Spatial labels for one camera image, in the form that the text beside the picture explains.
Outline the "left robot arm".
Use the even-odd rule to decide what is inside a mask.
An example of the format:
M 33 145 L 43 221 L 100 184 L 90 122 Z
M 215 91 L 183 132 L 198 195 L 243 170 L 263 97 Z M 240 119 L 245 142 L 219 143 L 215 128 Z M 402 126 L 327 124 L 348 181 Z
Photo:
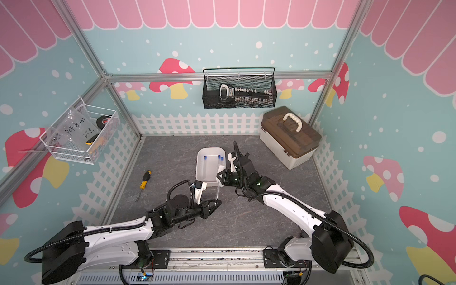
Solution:
M 156 260 L 148 241 L 174 228 L 184 229 L 197 218 L 207 219 L 222 205 L 218 198 L 202 198 L 205 183 L 179 182 L 168 191 L 166 201 L 140 218 L 103 226 L 71 222 L 43 246 L 24 257 L 41 264 L 41 283 L 52 285 L 95 267 L 121 266 L 144 269 Z

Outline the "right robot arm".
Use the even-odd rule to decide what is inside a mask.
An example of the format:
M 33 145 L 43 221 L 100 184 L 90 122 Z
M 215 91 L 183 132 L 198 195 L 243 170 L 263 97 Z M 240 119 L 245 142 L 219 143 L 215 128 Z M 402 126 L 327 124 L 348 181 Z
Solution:
M 338 212 L 315 209 L 290 195 L 271 178 L 261 176 L 249 155 L 242 154 L 236 143 L 228 160 L 230 168 L 217 174 L 223 186 L 235 187 L 249 201 L 275 209 L 306 233 L 304 238 L 291 237 L 281 244 L 279 249 L 286 261 L 312 261 L 333 274 L 341 266 L 355 269 L 373 266 L 373 251 L 349 232 Z

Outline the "white plastic tray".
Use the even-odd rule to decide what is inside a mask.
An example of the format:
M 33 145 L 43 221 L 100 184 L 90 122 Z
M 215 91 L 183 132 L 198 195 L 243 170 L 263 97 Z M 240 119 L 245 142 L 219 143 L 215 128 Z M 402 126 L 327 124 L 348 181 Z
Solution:
M 218 180 L 216 178 L 216 175 L 217 175 L 217 172 L 219 171 L 219 168 L 217 168 L 218 155 L 222 155 L 224 157 L 224 161 L 225 161 L 226 153 L 220 147 L 202 148 L 197 154 L 195 178 L 198 181 L 206 182 L 208 187 L 217 186 Z M 204 156 L 208 157 L 206 175 L 203 174 Z

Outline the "yellow black screwdriver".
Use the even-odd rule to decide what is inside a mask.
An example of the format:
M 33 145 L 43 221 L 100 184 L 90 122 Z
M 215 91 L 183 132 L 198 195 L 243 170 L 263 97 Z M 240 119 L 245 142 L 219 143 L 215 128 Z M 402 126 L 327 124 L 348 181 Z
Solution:
M 136 199 L 135 199 L 136 202 L 139 201 L 139 198 L 140 198 L 142 192 L 145 190 L 147 183 L 150 180 L 151 175 L 152 175 L 151 171 L 146 171 L 145 174 L 143 175 L 141 185 L 139 186 L 140 192 L 138 193 L 138 195 L 136 196 Z

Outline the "brown lid storage box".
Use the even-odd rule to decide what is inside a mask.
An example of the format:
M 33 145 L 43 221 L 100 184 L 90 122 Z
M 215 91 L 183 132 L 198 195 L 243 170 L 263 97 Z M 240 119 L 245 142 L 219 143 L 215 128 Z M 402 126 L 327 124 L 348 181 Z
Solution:
M 292 170 L 312 157 L 322 136 L 289 108 L 282 106 L 263 115 L 260 139 L 282 164 Z

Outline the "socket set in basket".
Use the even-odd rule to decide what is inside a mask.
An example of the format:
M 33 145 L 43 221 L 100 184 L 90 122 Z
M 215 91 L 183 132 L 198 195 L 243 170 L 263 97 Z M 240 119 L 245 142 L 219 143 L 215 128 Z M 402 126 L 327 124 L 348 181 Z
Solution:
M 234 108 L 251 106 L 270 108 L 275 105 L 275 100 L 275 95 L 269 90 L 260 92 L 257 89 L 232 87 L 228 84 L 221 84 L 218 90 L 219 103 Z

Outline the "black tape roll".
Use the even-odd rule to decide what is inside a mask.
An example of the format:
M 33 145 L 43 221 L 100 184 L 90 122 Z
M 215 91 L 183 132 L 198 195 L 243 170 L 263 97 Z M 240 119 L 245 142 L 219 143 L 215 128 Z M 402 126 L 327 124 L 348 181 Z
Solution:
M 102 115 L 102 116 L 98 117 L 96 120 L 97 127 L 100 130 L 102 130 L 108 124 L 110 119 L 111 119 L 111 116 L 107 116 L 107 115 Z

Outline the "clear labelled plastic bag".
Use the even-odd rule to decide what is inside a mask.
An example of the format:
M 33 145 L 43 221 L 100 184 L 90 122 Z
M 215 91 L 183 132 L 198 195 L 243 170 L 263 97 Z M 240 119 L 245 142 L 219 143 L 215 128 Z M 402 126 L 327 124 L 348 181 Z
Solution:
M 58 146 L 87 151 L 86 142 L 93 136 L 100 134 L 100 129 L 92 123 L 87 112 L 81 112 L 70 107 L 51 127 L 53 139 Z

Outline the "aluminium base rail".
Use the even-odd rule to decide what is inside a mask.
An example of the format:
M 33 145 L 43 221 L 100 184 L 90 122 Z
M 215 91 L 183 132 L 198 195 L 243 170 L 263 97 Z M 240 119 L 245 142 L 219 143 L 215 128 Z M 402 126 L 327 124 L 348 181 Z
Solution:
M 117 266 L 82 271 L 64 281 L 66 285 L 368 285 L 365 270 L 341 266 L 326 272 L 317 263 L 299 262 L 280 267 L 265 248 L 175 248 L 165 269 L 144 271 Z

